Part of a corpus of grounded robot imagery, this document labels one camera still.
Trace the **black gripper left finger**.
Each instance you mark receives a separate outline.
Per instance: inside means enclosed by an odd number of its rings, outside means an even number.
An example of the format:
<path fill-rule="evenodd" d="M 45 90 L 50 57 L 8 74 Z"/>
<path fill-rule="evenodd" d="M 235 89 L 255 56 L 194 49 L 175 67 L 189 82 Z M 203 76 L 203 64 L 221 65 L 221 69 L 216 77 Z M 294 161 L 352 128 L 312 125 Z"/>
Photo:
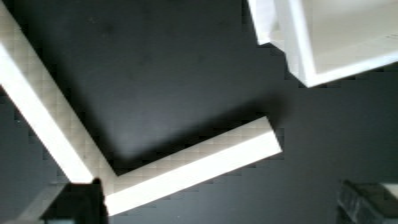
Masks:
<path fill-rule="evenodd" d="M 109 224 L 102 180 L 50 184 L 20 217 L 18 224 Z"/>

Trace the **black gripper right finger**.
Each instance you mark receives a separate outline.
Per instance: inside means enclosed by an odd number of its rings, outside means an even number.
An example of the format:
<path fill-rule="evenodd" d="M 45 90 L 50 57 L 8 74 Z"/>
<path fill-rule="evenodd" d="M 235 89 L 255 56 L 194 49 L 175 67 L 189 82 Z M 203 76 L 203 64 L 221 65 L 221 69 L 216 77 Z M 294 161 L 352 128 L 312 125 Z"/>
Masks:
<path fill-rule="evenodd" d="M 398 224 L 398 183 L 342 183 L 336 224 Z"/>

